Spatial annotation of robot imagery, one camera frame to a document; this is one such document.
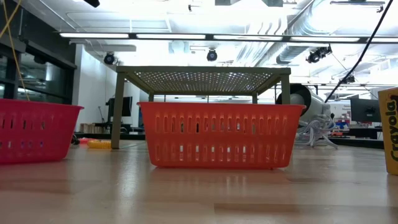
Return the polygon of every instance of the red plastic basket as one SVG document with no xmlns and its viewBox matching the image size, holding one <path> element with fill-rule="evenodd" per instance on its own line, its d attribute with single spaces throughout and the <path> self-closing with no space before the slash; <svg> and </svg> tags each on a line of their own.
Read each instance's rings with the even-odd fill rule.
<svg viewBox="0 0 398 224">
<path fill-rule="evenodd" d="M 139 103 L 150 161 L 162 167 L 286 167 L 301 105 Z"/>
<path fill-rule="evenodd" d="M 0 164 L 59 161 L 81 106 L 0 100 Z"/>
</svg>

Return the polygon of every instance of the yellow cable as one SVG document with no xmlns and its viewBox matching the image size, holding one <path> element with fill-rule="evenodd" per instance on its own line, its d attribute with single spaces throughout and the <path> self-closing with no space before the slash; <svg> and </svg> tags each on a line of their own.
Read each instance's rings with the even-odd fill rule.
<svg viewBox="0 0 398 224">
<path fill-rule="evenodd" d="M 18 1 L 17 7 L 15 7 L 14 12 L 12 12 L 10 18 L 8 18 L 9 20 L 8 20 L 8 22 L 6 23 L 6 26 L 4 26 L 4 28 L 2 29 L 2 31 L 1 31 L 1 33 L 0 33 L 0 38 L 1 38 L 2 35 L 5 33 L 6 29 L 10 27 L 10 23 L 11 23 L 12 19 L 14 18 L 15 14 L 17 13 L 18 8 L 19 8 L 19 6 L 21 5 L 21 2 L 22 2 L 22 0 L 19 0 L 19 1 Z"/>
<path fill-rule="evenodd" d="M 14 54 L 14 60 L 15 60 L 15 64 L 16 64 L 16 67 L 17 67 L 18 75 L 19 75 L 19 78 L 21 79 L 22 87 L 23 87 L 24 90 L 25 90 L 26 98 L 27 98 L 28 101 L 30 101 L 29 95 L 27 94 L 27 91 L 26 91 L 26 88 L 25 88 L 24 80 L 22 79 L 21 70 L 20 70 L 20 68 L 19 68 L 18 58 L 17 58 L 17 54 L 16 54 L 16 52 L 15 52 L 15 47 L 14 47 L 14 41 L 12 41 L 11 29 L 10 29 L 10 27 L 9 27 L 9 21 L 10 21 L 12 18 L 10 17 L 10 19 L 8 19 L 8 17 L 7 17 L 7 7 L 6 7 L 6 3 L 5 3 L 5 2 L 3 3 L 3 8 L 4 8 L 4 15 L 5 15 L 5 17 L 6 17 L 6 22 L 7 22 L 7 26 L 8 26 L 8 27 L 6 27 L 6 29 L 8 30 L 8 35 L 10 36 L 12 54 Z"/>
</svg>

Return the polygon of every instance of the metal table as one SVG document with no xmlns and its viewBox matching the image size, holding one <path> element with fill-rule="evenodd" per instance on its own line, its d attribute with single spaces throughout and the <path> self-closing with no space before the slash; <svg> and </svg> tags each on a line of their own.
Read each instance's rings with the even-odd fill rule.
<svg viewBox="0 0 398 224">
<path fill-rule="evenodd" d="M 124 81 L 154 95 L 252 96 L 281 82 L 282 102 L 290 104 L 290 68 L 118 66 L 113 113 L 112 148 L 119 149 Z"/>
</svg>

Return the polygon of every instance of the white wall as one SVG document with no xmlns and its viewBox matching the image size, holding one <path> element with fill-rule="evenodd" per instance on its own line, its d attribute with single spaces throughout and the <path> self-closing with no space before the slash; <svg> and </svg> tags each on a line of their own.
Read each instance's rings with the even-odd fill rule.
<svg viewBox="0 0 398 224">
<path fill-rule="evenodd" d="M 76 46 L 75 63 L 78 69 L 73 80 L 74 105 L 83 106 L 77 120 L 77 130 L 80 123 L 100 123 L 101 112 L 105 121 L 108 119 L 108 106 L 105 103 L 114 97 L 116 89 L 116 72 L 89 54 L 84 45 Z M 124 96 L 133 97 L 132 116 L 123 121 L 133 126 L 138 125 L 139 89 L 132 83 L 125 83 Z"/>
</svg>

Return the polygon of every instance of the computer monitor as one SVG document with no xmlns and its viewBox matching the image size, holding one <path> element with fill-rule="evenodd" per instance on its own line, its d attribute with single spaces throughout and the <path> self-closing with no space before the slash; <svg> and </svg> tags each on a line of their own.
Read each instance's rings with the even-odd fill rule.
<svg viewBox="0 0 398 224">
<path fill-rule="evenodd" d="M 114 98 L 110 98 L 108 101 L 109 106 L 109 116 L 113 116 L 113 108 L 114 108 Z M 123 108 L 122 108 L 122 116 L 131 116 L 131 106 L 132 106 L 132 97 L 123 97 Z"/>
<path fill-rule="evenodd" d="M 381 122 L 378 100 L 351 99 L 351 120 Z"/>
</svg>

